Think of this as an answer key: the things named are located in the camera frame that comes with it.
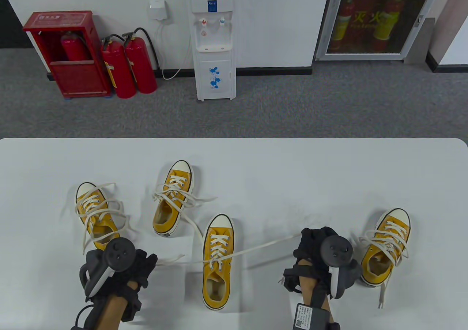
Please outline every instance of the forearm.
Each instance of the forearm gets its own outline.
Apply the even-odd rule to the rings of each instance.
[[[138,287],[135,281],[129,281],[127,285],[134,290]],[[106,308],[104,308],[104,312],[97,323],[96,330],[117,330],[125,308],[127,308],[127,300],[125,298],[115,295],[110,296]]]
[[[312,265],[312,263],[303,259],[299,261],[299,265]],[[310,305],[310,302],[312,300],[312,294],[314,293],[314,288],[317,286],[317,280],[299,276],[299,283],[301,285],[302,298],[304,299],[304,304]],[[328,303],[328,298],[325,298],[325,301],[322,305],[322,309],[330,312],[330,323],[334,323],[333,316],[331,315],[330,311],[330,305]]]

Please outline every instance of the fire extinguisher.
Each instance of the fire extinguisher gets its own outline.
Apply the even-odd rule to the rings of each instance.
[[[115,34],[106,37],[101,45],[102,58],[109,72],[110,81],[116,90],[117,97],[131,98],[137,93],[132,71],[125,56],[123,44],[112,41],[112,37],[125,41],[121,36]]]
[[[375,53],[385,52],[393,27],[398,22],[404,5],[403,0],[388,0],[385,4],[385,9],[380,15],[380,21],[373,34],[372,47]]]
[[[125,55],[127,56],[130,67],[132,68],[138,90],[142,94],[151,94],[157,90],[158,84],[156,82],[156,77],[154,76],[154,71],[152,69],[151,60],[149,59],[145,40],[141,37],[135,36],[139,30],[146,34],[154,54],[156,65],[159,68],[158,58],[156,56],[154,46],[152,45],[147,31],[142,27],[139,27],[132,33],[122,34],[122,36],[126,37],[124,43]]]
[[[351,17],[354,14],[354,0],[343,0],[336,17],[335,27],[330,41],[330,50],[338,50],[341,47],[341,41],[346,34]]]
[[[74,34],[69,31],[60,38],[60,43],[62,44],[69,61],[91,59],[86,42],[78,34]]]

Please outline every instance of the glass cabinet door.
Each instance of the glass cabinet door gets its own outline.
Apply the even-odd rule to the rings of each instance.
[[[329,37],[321,41],[328,44],[323,53],[400,54],[413,27],[418,25],[425,3],[426,0],[339,0],[334,17],[327,17],[334,19],[334,24],[329,22]]]

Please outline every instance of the yellow sneaker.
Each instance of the yellow sneaker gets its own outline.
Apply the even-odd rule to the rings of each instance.
[[[128,227],[127,216],[120,210],[122,206],[121,202],[107,200],[101,191],[101,188],[109,185],[112,185],[112,183],[99,186],[92,183],[82,183],[76,191],[75,211],[85,226],[83,254],[90,241],[94,242],[96,248],[104,250],[110,240],[120,237],[120,232]],[[117,202],[119,209],[110,209],[110,202]],[[112,220],[112,215],[125,218],[123,228],[117,229],[114,220]],[[90,235],[90,240],[88,241],[86,241],[87,232]]]
[[[162,191],[154,193],[157,209],[152,220],[154,231],[162,236],[169,236],[177,228],[185,206],[192,207],[195,184],[193,170],[186,161],[176,162],[169,171]]]
[[[409,257],[410,232],[408,213],[395,208],[381,216],[375,230],[368,230],[359,238],[360,242],[369,244],[361,263],[361,279],[369,286],[381,286],[379,308],[383,308],[385,290],[393,269],[401,263],[403,257]]]
[[[224,308],[231,293],[232,258],[212,261],[234,253],[234,228],[227,215],[215,216],[204,236],[203,300],[211,310]]]

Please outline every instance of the white rubber toe cap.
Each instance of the white rubber toe cap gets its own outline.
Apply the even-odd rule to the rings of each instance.
[[[91,190],[94,187],[96,187],[96,185],[92,183],[82,183],[79,186],[78,190],[76,191],[76,199],[78,199],[78,197],[80,196],[83,196],[85,193],[87,193],[89,190]]]
[[[400,209],[400,208],[393,209],[391,213],[389,213],[389,215],[393,218],[401,220],[407,226],[410,226],[410,217],[408,216],[408,213],[403,211],[403,209]]]
[[[220,214],[213,219],[210,224],[211,228],[233,228],[231,224],[231,220],[227,217],[227,215]]]
[[[176,163],[172,166],[171,169],[172,169],[172,170],[185,171],[186,173],[190,173],[190,172],[191,172],[189,163],[187,163],[186,161],[178,161],[178,162],[176,162]]]

